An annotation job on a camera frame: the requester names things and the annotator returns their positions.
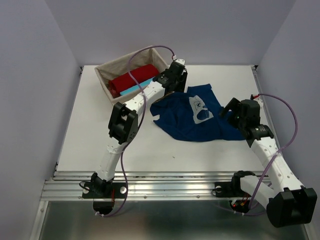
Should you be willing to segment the dark blue t shirt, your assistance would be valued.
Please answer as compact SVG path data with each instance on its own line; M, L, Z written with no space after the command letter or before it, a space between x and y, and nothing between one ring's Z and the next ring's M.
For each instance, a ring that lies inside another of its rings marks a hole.
M210 84L189 86L186 92L174 92L150 107L154 123L175 140L210 142L214 140L243 141L240 131L225 118L223 109Z

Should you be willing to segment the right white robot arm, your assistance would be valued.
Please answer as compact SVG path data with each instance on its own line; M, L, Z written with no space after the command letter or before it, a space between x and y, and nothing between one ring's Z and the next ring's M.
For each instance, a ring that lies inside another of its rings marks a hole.
M231 126L240 131L249 148L258 157L264 171L257 176L252 171L237 171L229 182L215 183L217 198L240 198L229 205L235 213L246 215L257 201L270 223L281 228L309 224L312 220L317 193L307 188L294 175L278 148L272 130L261 123L258 96L238 100L232 98L219 116L227 117Z

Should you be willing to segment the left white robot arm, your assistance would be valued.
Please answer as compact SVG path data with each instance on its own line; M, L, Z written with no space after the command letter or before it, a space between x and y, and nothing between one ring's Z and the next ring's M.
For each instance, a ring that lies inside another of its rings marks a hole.
M113 106L108 123L109 139L105 156L98 170L91 176L91 191L100 197L111 193L118 161L125 147L136 137L139 120L143 119L147 107L168 93L184 91L188 75L185 64L183 59L174 60L169 68L152 79L143 92L125 103L117 102Z

